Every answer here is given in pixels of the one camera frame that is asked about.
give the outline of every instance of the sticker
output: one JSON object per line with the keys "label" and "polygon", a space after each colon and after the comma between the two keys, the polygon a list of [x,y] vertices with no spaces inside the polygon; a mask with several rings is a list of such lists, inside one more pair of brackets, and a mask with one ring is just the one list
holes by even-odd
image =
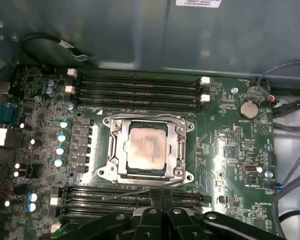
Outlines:
{"label": "sticker", "polygon": [[177,6],[202,7],[202,8],[218,8],[221,0],[176,0]]}
{"label": "sticker", "polygon": [[63,41],[62,39],[60,39],[59,45],[65,49],[74,49],[75,48],[70,43]]}

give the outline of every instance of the cpu socket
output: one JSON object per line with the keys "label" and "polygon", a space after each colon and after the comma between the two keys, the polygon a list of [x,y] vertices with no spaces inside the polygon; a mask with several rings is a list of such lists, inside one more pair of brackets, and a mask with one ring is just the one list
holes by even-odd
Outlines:
{"label": "cpu socket", "polygon": [[194,176],[186,171],[186,136],[192,122],[170,114],[118,114],[103,119],[110,128],[108,160],[99,177],[116,184],[158,186]]}

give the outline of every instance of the capacitor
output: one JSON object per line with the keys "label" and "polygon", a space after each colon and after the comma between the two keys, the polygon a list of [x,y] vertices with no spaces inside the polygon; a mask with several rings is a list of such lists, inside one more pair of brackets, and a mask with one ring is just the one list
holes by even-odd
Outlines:
{"label": "capacitor", "polygon": [[32,203],[35,203],[40,198],[41,198],[40,193],[31,193],[30,196],[29,196],[29,201],[32,202]]}
{"label": "capacitor", "polygon": [[30,144],[33,146],[42,146],[43,142],[39,139],[31,139]]}
{"label": "capacitor", "polygon": [[30,204],[28,205],[28,211],[29,211],[30,213],[35,212],[37,209],[39,209],[37,205],[38,205],[38,204],[37,204],[37,203],[34,203],[34,202],[30,203]]}
{"label": "capacitor", "polygon": [[57,86],[56,82],[52,79],[49,79],[46,85],[53,89]]}
{"label": "capacitor", "polygon": [[26,172],[25,172],[25,171],[15,171],[15,172],[13,173],[13,176],[14,176],[15,178],[24,177],[24,176],[26,176]]}
{"label": "capacitor", "polygon": [[49,97],[53,97],[54,95],[56,95],[56,92],[54,91],[54,89],[50,86],[48,86],[45,90],[45,93],[49,95]]}
{"label": "capacitor", "polygon": [[71,103],[69,103],[67,106],[66,106],[66,109],[69,111],[69,112],[73,112],[73,110],[75,109],[75,106]]}
{"label": "capacitor", "polygon": [[27,164],[25,164],[25,163],[16,163],[16,164],[14,165],[14,168],[15,168],[15,169],[25,170],[25,169],[27,168]]}
{"label": "capacitor", "polygon": [[42,97],[41,96],[39,96],[39,95],[37,95],[37,96],[34,96],[34,101],[38,104],[38,103],[40,103],[41,101],[42,101]]}
{"label": "capacitor", "polygon": [[28,125],[28,124],[25,124],[25,123],[20,123],[19,127],[21,129],[24,129],[24,130],[28,130],[28,131],[31,131],[32,130],[32,126]]}
{"label": "capacitor", "polygon": [[9,199],[9,200],[7,200],[7,201],[4,202],[4,206],[10,207],[10,206],[14,206],[14,205],[16,205],[16,204],[18,204],[18,203],[19,203],[19,200],[16,199],[16,198],[14,198],[14,199]]}
{"label": "capacitor", "polygon": [[60,168],[60,167],[62,167],[63,165],[65,165],[65,160],[64,160],[64,159],[61,159],[61,158],[57,158],[56,160],[54,160],[54,165],[55,165],[57,168]]}
{"label": "capacitor", "polygon": [[60,128],[68,129],[70,128],[70,123],[67,120],[62,120],[60,121]]}
{"label": "capacitor", "polygon": [[60,143],[64,143],[64,142],[66,142],[68,139],[69,139],[68,136],[65,135],[65,134],[63,134],[63,133],[60,133],[59,136],[58,136],[58,141],[59,141]]}
{"label": "capacitor", "polygon": [[67,149],[62,147],[62,146],[58,146],[55,150],[55,153],[59,156],[66,154],[67,153]]}

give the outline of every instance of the green circuit board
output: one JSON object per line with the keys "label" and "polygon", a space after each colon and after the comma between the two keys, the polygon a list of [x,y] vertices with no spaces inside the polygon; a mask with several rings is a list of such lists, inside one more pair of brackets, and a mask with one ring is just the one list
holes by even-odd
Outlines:
{"label": "green circuit board", "polygon": [[[79,74],[97,77],[122,77],[174,81],[197,81],[200,75],[133,72],[120,70],[85,70],[78,69]],[[211,196],[211,203],[203,204],[201,212],[217,211],[244,223],[254,225],[265,231],[276,233],[271,216],[272,199],[275,194],[270,185],[276,181],[276,167],[273,162],[274,136],[271,107],[258,104],[266,99],[256,86],[251,86],[250,79],[210,77],[209,96],[203,110],[193,112],[168,112],[147,109],[125,109],[77,105],[74,110],[67,110],[64,100],[66,69],[57,69],[55,74],[42,75],[36,67],[19,67],[15,80],[22,89],[22,99],[15,100],[19,107],[18,122],[26,121],[34,131],[25,137],[24,148],[16,156],[16,161],[38,163],[42,165],[38,179],[32,179],[30,192],[41,194],[40,210],[27,211],[27,203],[8,209],[9,222],[5,230],[9,232],[6,239],[38,239],[42,234],[51,233],[51,226],[59,222],[62,216],[49,215],[52,188],[64,186],[91,186],[138,190],[146,186],[115,185],[98,177],[96,170],[106,164],[109,149],[109,128],[102,123],[106,116],[119,113],[130,114],[173,114],[182,116],[195,125],[195,130],[186,136],[186,170],[194,175],[191,183],[178,187],[178,191],[199,192]],[[55,95],[45,94],[47,80],[54,80],[57,85]],[[35,102],[35,96],[42,96]],[[258,105],[258,115],[254,119],[243,119],[238,107],[247,99],[253,99]],[[82,119],[93,120],[89,163],[85,173],[75,170],[72,162],[74,149],[80,146],[75,142],[79,137],[77,129]],[[60,121],[67,120],[71,127],[60,128]],[[57,136],[64,133],[70,141],[60,144]],[[29,140],[40,137],[44,140],[42,147],[29,150]],[[55,149],[63,146],[68,150],[66,164],[56,168]],[[273,177],[266,178],[265,173]]]}

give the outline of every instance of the motherboard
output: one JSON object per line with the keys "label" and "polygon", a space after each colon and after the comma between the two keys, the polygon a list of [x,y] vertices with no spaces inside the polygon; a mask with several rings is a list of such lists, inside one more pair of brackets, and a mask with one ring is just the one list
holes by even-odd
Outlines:
{"label": "motherboard", "polygon": [[198,218],[216,211],[276,233],[272,108],[255,79],[20,65],[2,104],[0,128],[22,133],[1,166],[13,192],[0,198],[4,239],[132,216],[149,193],[114,196],[162,185]]}

